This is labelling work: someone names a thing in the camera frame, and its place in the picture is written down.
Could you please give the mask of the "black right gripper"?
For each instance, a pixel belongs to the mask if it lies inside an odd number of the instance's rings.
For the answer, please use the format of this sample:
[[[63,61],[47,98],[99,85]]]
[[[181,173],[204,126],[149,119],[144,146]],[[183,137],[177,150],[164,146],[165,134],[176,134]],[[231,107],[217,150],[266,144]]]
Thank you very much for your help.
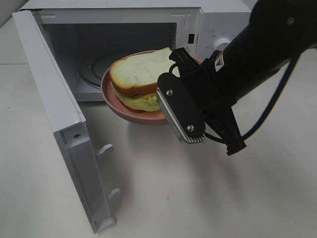
[[[225,144],[230,156],[244,149],[246,144],[231,108],[237,101],[216,79],[214,63],[220,54],[221,51],[215,51],[211,57],[198,63],[184,48],[174,49],[169,55],[169,59],[174,61],[169,73],[178,68],[179,78],[205,123],[219,136],[205,132],[205,137]]]

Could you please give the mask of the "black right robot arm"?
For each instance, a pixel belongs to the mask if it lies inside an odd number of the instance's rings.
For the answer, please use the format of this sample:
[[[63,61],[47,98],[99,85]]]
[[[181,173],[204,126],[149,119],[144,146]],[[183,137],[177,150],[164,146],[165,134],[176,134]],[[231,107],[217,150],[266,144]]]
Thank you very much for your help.
[[[272,111],[301,54],[316,45],[316,1],[260,0],[243,31],[202,63],[184,48],[171,52],[179,75],[169,71],[158,78],[159,105],[179,140],[191,144],[208,138],[225,144],[228,155],[235,154]],[[283,66],[283,77],[260,118],[241,134],[233,105]]]

